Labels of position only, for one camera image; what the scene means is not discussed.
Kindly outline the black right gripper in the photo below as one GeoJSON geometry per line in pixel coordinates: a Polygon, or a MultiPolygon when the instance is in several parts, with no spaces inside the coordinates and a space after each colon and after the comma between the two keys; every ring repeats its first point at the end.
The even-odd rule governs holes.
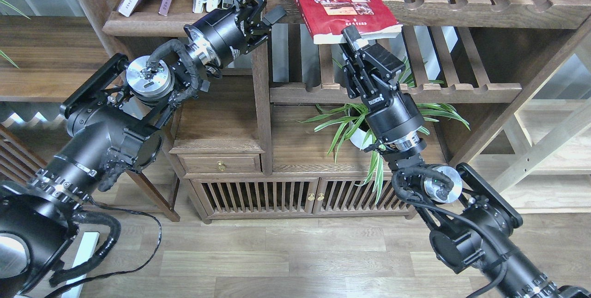
{"type": "Polygon", "coordinates": [[[342,49],[349,98],[359,97],[368,109],[366,121],[376,138],[392,147],[414,147],[424,119],[397,79],[404,64],[380,44],[365,45],[355,25],[342,30],[342,49]]]}

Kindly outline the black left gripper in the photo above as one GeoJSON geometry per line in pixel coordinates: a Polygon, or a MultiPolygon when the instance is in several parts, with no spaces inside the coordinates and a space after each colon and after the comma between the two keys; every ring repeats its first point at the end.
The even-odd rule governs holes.
{"type": "Polygon", "coordinates": [[[267,0],[234,0],[228,9],[215,9],[184,26],[191,43],[185,47],[186,60],[194,66],[227,67],[268,39],[272,25],[287,15],[283,6],[262,15],[267,0]]]}

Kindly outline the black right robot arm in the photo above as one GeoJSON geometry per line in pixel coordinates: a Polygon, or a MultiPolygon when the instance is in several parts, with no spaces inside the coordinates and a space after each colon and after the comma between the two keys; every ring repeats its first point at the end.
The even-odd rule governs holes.
{"type": "Polygon", "coordinates": [[[393,190],[430,229],[437,258],[457,274],[475,267],[489,279],[471,297],[497,289],[506,298],[588,298],[582,287],[557,287],[511,241],[523,218],[470,165],[424,163],[426,143],[416,133],[424,119],[398,85],[403,63],[368,43],[353,25],[342,33],[348,95],[367,106],[367,124],[376,137],[368,151],[388,163],[393,190]]]}

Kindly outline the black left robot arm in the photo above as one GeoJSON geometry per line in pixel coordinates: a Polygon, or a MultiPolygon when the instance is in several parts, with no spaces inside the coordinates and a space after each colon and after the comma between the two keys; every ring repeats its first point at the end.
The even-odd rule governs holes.
{"type": "Polygon", "coordinates": [[[89,281],[120,239],[121,225],[83,209],[125,171],[156,160],[161,128],[182,102],[207,91],[241,55],[262,45],[286,12],[263,14],[267,0],[234,0],[184,26],[189,43],[171,39],[130,61],[117,53],[62,105],[71,140],[25,186],[1,184],[1,296],[32,290],[47,273],[51,297],[89,281]],[[75,284],[65,282],[76,279],[75,284]]]}

